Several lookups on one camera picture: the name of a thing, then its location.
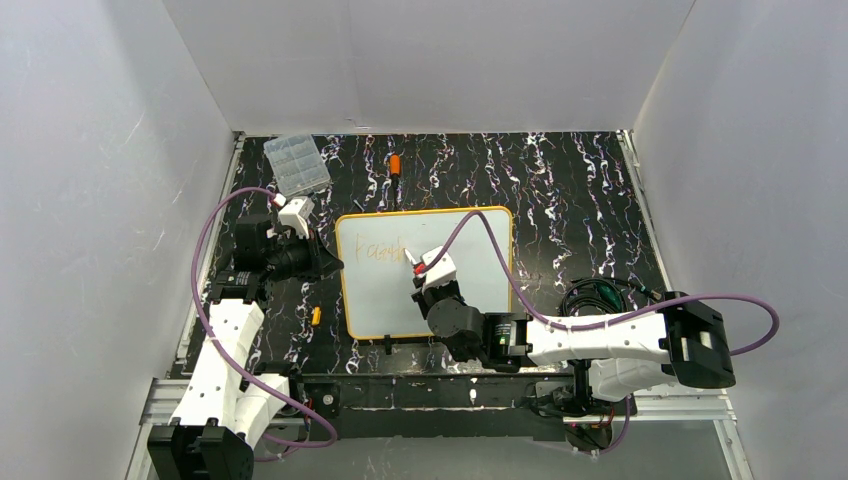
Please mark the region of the yellow framed whiteboard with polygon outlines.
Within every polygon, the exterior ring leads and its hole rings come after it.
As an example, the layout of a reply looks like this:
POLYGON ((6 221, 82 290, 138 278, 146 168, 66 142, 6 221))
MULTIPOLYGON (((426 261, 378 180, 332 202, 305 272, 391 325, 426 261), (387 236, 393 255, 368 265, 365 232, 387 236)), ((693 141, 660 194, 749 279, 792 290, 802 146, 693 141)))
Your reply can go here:
POLYGON ((349 214, 335 224, 347 331, 357 340, 416 338, 430 330, 412 301, 418 259, 460 232, 448 253, 458 269, 464 299, 482 312, 508 312, 512 289, 499 264, 512 260, 513 215, 504 206, 349 214))

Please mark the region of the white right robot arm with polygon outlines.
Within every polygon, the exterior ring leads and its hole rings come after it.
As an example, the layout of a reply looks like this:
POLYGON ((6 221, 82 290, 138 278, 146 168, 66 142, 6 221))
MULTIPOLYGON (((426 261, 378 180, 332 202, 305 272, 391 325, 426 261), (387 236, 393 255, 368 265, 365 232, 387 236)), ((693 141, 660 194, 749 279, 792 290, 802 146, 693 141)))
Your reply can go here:
POLYGON ((455 361, 478 361, 501 373, 570 363, 572 397, 582 402, 614 403, 660 384, 724 389, 736 383, 722 315, 677 292, 658 310, 626 320, 605 314, 548 322, 483 313, 461 298, 455 281, 420 288, 411 298, 455 361))

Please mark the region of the orange handled screwdriver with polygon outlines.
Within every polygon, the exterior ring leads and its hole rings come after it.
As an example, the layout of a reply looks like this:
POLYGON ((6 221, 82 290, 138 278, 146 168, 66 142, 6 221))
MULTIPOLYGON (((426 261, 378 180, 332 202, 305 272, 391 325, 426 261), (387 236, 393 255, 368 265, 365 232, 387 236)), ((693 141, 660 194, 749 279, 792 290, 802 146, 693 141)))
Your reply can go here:
POLYGON ((395 212, 399 209, 398 195, 401 177, 401 158, 398 154, 392 154, 389 158, 390 178, 390 210, 395 212))

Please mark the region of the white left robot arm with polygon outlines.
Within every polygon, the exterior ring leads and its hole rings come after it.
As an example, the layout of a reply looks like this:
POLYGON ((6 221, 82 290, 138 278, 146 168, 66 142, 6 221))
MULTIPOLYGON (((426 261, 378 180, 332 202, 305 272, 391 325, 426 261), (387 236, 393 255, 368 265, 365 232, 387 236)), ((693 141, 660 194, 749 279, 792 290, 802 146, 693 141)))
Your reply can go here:
POLYGON ((323 280, 341 270, 307 217, 249 215, 236 222, 207 296, 210 326, 186 392, 147 441, 161 479, 249 479, 255 448, 290 393, 292 369, 267 367, 256 386, 243 376, 265 319, 272 282, 323 280))

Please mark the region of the white orange marker pen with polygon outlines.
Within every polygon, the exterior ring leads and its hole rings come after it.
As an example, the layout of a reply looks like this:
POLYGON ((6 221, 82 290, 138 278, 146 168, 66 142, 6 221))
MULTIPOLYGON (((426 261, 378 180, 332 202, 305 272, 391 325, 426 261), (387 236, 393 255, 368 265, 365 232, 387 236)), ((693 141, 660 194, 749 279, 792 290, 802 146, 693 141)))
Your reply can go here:
POLYGON ((409 249, 404 249, 404 255, 412 267, 416 267, 420 263, 409 249))

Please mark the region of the aluminium frame rail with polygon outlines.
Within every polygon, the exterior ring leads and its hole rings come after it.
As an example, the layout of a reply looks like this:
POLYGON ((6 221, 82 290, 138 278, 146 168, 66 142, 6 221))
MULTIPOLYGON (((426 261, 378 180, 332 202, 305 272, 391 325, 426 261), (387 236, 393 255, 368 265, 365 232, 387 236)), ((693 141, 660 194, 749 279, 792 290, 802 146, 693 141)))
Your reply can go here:
POLYGON ((328 419, 340 439, 575 438, 598 449, 618 426, 706 423, 731 478, 751 478, 725 392, 659 385, 628 401, 573 413, 564 407, 571 383, 568 373, 309 374, 295 379, 293 394, 328 419))

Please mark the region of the clear plastic organizer box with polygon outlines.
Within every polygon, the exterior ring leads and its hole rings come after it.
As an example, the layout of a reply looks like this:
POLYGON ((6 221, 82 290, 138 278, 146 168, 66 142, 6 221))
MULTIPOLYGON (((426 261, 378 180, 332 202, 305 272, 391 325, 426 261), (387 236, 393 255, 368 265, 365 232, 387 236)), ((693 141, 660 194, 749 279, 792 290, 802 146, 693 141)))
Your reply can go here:
POLYGON ((329 170, 309 134, 279 136, 266 141, 277 190, 286 197, 309 195, 331 184, 329 170))

